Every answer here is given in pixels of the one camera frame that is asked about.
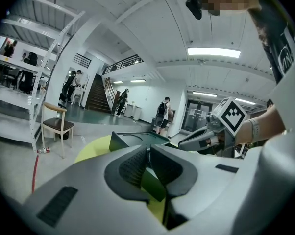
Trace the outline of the white metal shelf rack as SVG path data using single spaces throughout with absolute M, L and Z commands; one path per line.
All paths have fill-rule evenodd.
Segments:
M 37 150 L 41 125 L 37 122 L 46 88 L 63 49 L 76 34 L 84 11 L 74 13 L 47 0 L 17 0 L 0 23 L 0 37 L 17 40 L 37 54 L 37 66 L 21 62 L 17 57 L 0 54 L 0 101 L 25 109 L 29 119 L 0 112 L 0 137 L 25 142 Z M 33 90 L 21 92 L 18 82 L 22 70 L 33 73 Z

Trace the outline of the black mezzanine railing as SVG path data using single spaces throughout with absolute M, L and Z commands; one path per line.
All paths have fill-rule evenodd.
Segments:
M 111 73 L 113 71 L 117 71 L 119 69 L 122 69 L 122 68 L 125 68 L 128 66 L 132 66 L 132 65 L 135 65 L 138 63 L 142 63 L 142 62 L 144 62 L 143 59 L 138 54 L 135 54 L 135 55 L 127 57 L 123 60 L 120 60 L 112 65 L 107 66 L 105 68 L 105 70 L 103 71 L 102 75 L 106 75 L 106 74 Z

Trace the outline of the dark glass double doors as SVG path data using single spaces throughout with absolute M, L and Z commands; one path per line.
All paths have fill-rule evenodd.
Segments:
M 206 125 L 206 116 L 211 113 L 213 104 L 188 99 L 181 125 L 183 133 L 191 133 Z

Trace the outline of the short black railing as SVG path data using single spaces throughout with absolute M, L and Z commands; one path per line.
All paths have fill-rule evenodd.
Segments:
M 77 53 L 74 58 L 73 58 L 73 62 L 85 67 L 85 68 L 88 68 L 90 63 L 91 63 L 91 59 Z

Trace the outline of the dark staircase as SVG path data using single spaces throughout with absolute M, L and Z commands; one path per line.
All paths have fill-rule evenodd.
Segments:
M 103 113 L 111 113 L 104 90 L 102 77 L 96 74 L 90 88 L 85 109 Z

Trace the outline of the person's right forearm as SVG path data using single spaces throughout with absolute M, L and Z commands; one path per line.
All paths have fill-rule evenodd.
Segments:
M 278 134 L 281 134 L 285 130 L 284 123 L 280 117 L 280 114 L 276 108 L 276 105 L 272 105 L 262 115 L 255 117 L 260 125 L 260 134 L 258 141 L 270 139 Z M 235 137 L 235 144 L 251 143 L 252 129 L 251 123 L 246 120 L 240 127 Z

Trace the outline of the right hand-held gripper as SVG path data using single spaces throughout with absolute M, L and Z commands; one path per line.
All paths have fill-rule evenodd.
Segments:
M 246 117 L 234 98 L 225 98 L 206 117 L 207 127 L 189 134 L 178 143 L 178 148 L 202 152 L 212 147 L 217 156 L 234 156 L 235 137 Z

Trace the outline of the dark green tray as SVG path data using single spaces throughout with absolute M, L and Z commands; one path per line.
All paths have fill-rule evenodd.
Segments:
M 168 147 L 178 148 L 178 146 L 172 144 L 168 138 L 152 131 L 134 133 L 112 132 L 109 150 L 113 152 L 131 146 L 145 145 L 147 146 L 147 152 L 149 152 L 149 148 L 152 144 L 160 144 Z M 147 165 L 147 168 L 143 174 L 141 186 L 151 195 L 151 197 L 159 202 L 161 202 L 166 196 L 165 188 L 158 180 L 150 164 Z

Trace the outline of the white wristband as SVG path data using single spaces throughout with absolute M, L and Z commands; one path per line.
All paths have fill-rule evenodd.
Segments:
M 251 129 L 252 129 L 252 140 L 251 143 L 257 142 L 260 134 L 260 125 L 259 122 L 255 119 L 249 119 L 248 120 L 251 123 Z

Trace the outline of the white bins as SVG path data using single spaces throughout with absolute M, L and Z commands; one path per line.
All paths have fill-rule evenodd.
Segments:
M 141 114 L 141 107 L 136 105 L 127 104 L 124 116 L 127 118 L 133 118 L 134 121 L 138 121 Z

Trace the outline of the wooden chair with dark seat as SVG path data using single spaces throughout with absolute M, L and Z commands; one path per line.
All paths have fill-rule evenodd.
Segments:
M 48 109 L 55 112 L 61 112 L 62 117 L 57 118 L 49 118 L 47 120 L 44 120 L 44 110 Z M 56 140 L 56 134 L 60 135 L 61 138 L 61 146 L 62 146 L 62 155 L 61 157 L 65 158 L 65 149 L 64 149 L 64 135 L 69 133 L 71 136 L 71 145 L 73 144 L 73 132 L 74 132 L 74 123 L 66 121 L 65 120 L 65 114 L 67 112 L 67 109 L 55 106 L 53 104 L 43 102 L 42 106 L 42 117 L 41 117 L 41 137 L 42 137 L 42 144 L 43 148 L 45 148 L 45 130 L 49 130 L 50 132 L 54 133 L 54 140 Z

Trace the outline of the white ornate table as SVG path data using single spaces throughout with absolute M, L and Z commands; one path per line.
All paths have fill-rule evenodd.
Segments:
M 74 90 L 74 94 L 73 94 L 71 104 L 73 105 L 74 102 L 75 102 L 75 98 L 78 97 L 78 106 L 80 106 L 81 102 L 82 102 L 82 99 L 83 99 L 84 92 L 85 92 L 84 86 L 76 87 L 75 90 Z

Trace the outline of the person's black printed t-shirt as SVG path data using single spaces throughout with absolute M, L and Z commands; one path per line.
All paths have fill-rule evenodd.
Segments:
M 288 14 L 263 5 L 249 9 L 276 83 L 295 62 L 295 25 Z

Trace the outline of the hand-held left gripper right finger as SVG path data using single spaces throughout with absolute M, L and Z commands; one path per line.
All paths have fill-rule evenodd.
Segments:
M 162 235 L 295 235 L 295 131 L 243 159 L 152 145 L 167 193 Z

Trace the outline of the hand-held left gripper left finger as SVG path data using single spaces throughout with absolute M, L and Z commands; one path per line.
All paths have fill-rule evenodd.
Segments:
M 82 160 L 41 185 L 24 203 L 39 235 L 164 235 L 141 190 L 143 145 Z

